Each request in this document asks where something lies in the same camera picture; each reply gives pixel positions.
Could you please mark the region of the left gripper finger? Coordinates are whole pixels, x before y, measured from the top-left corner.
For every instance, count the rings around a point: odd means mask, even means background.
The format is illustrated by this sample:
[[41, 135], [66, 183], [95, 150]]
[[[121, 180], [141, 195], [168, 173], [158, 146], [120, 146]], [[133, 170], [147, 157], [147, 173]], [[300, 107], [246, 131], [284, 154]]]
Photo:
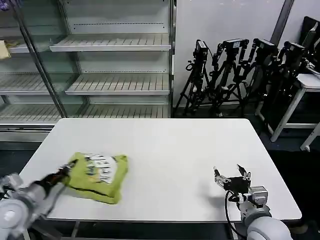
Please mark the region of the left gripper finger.
[[60, 168], [60, 171], [61, 171], [63, 174], [68, 174], [76, 164], [77, 164], [77, 160], [72, 160], [72, 161], [70, 161], [69, 163], [63, 165], [63, 166]]

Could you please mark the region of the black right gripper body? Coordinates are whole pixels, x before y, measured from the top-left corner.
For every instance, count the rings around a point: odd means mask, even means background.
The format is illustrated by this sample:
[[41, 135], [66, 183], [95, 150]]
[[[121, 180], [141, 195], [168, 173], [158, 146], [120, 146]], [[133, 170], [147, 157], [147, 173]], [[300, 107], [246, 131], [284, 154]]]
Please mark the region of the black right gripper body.
[[230, 177], [223, 183], [223, 189], [234, 194], [247, 194], [250, 186], [251, 181], [241, 176]]

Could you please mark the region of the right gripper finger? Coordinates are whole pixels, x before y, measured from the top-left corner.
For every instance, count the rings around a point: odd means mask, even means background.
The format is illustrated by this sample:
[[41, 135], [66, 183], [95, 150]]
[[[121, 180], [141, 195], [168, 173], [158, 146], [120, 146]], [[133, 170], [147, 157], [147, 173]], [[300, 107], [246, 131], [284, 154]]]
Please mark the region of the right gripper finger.
[[217, 185], [220, 187], [223, 187], [224, 184], [227, 182], [227, 178], [224, 177], [223, 175], [220, 174], [218, 169], [214, 166], [213, 167], [213, 172], [214, 172], [214, 181]]
[[242, 167], [242, 166], [239, 165], [239, 164], [237, 164], [237, 169], [238, 169], [239, 173], [241, 174], [242, 179], [243, 179], [244, 181], [250, 181], [250, 180], [251, 180], [251, 172], [247, 172], [247, 171], [245, 170], [245, 168]]

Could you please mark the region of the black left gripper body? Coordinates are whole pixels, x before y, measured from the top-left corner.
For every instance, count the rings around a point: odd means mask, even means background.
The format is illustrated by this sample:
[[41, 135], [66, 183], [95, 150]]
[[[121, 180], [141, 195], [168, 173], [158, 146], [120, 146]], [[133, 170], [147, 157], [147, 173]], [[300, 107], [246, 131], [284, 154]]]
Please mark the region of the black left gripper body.
[[62, 182], [69, 175], [69, 170], [63, 168], [58, 170], [56, 173], [51, 173], [42, 179], [44, 187], [53, 187], [59, 182]]

